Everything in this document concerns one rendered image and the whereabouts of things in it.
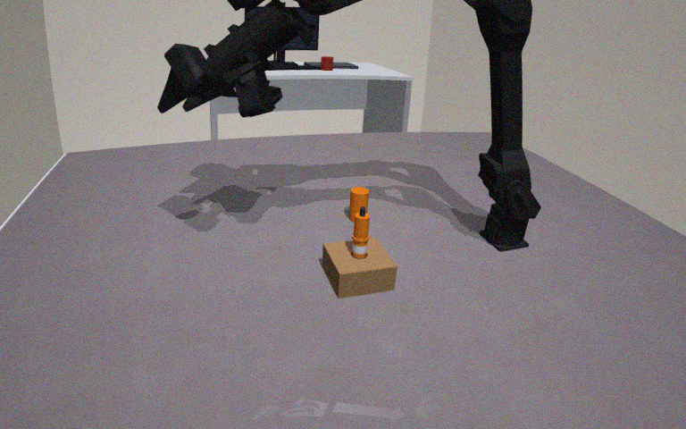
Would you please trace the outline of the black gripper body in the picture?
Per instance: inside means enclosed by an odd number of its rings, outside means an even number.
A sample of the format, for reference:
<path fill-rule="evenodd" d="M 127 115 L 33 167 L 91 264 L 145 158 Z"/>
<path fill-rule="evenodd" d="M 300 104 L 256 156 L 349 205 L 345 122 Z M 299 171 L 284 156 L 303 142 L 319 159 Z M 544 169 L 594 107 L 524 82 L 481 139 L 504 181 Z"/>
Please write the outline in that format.
<path fill-rule="evenodd" d="M 230 34 L 217 45 L 207 45 L 205 59 L 199 47 L 175 43 L 164 57 L 190 95 L 202 95 L 217 81 L 226 88 L 235 88 L 227 83 L 224 75 L 247 63 L 262 61 L 267 64 L 270 56 L 257 45 L 246 29 L 245 23 L 228 27 Z M 263 65 L 262 64 L 262 65 Z"/>

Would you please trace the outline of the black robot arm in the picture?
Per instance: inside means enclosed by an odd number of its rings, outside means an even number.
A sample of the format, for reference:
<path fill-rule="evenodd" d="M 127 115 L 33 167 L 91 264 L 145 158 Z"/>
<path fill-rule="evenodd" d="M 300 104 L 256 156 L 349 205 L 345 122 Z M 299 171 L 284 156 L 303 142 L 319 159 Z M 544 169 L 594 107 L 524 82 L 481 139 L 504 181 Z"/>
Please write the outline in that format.
<path fill-rule="evenodd" d="M 293 1 L 308 14 L 324 15 L 363 0 Z M 527 248 L 527 224 L 540 211 L 540 204 L 531 193 L 530 166 L 522 147 L 522 51 L 531 29 L 531 0 L 464 1 L 477 14 L 490 64 L 492 139 L 488 154 L 479 154 L 479 177 L 496 204 L 491 205 L 480 235 L 499 252 Z M 280 0 L 272 0 L 245 25 L 257 45 L 269 55 L 296 36 L 309 46 L 315 29 L 295 7 L 288 10 Z M 272 65 L 263 63 L 247 63 L 224 75 L 227 83 L 235 83 L 242 117 L 273 112 L 275 104 L 283 98 L 281 89 L 269 86 L 266 79 L 265 71 Z"/>

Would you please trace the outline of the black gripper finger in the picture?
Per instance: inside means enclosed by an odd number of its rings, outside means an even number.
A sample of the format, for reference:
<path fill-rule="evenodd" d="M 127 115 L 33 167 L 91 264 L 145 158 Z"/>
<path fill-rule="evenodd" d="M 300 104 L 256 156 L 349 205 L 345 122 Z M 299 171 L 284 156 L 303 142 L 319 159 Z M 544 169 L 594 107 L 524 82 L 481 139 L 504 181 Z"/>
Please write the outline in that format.
<path fill-rule="evenodd" d="M 173 106 L 177 105 L 179 102 L 191 96 L 206 97 L 205 93 L 202 95 L 190 95 L 182 86 L 182 83 L 180 83 L 180 80 L 171 68 L 169 78 L 164 86 L 157 109 L 160 113 L 164 113 Z"/>
<path fill-rule="evenodd" d="M 188 97 L 182 106 L 185 112 L 188 112 L 193 108 L 196 108 L 197 106 L 219 96 L 237 97 L 237 93 L 234 88 L 226 88 L 222 81 L 216 81 L 214 86 L 209 91 L 205 92 L 205 95 L 206 97 Z"/>

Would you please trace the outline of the tan square block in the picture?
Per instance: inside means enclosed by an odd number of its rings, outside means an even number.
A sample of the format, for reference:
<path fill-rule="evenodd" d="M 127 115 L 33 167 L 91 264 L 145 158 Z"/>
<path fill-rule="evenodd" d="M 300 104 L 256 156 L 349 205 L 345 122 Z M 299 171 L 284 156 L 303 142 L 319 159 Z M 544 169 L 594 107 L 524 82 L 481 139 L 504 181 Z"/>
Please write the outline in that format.
<path fill-rule="evenodd" d="M 353 257 L 352 250 L 352 240 L 322 246 L 322 268 L 338 299 L 395 289 L 397 265 L 376 238 L 367 241 L 366 257 Z"/>

